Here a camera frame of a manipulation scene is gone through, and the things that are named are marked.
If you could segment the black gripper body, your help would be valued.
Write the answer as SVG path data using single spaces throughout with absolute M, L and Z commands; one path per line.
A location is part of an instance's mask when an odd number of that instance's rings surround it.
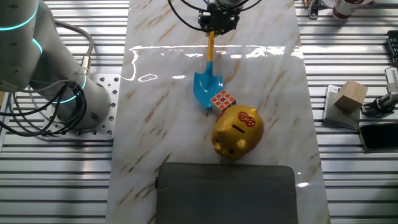
M 213 8 L 214 12 L 205 12 L 199 10 L 198 23 L 201 29 L 205 26 L 212 27 L 214 31 L 226 27 L 227 25 L 233 25 L 233 30 L 236 29 L 237 24 L 240 20 L 239 11 L 228 9 L 222 11 L 221 9 Z

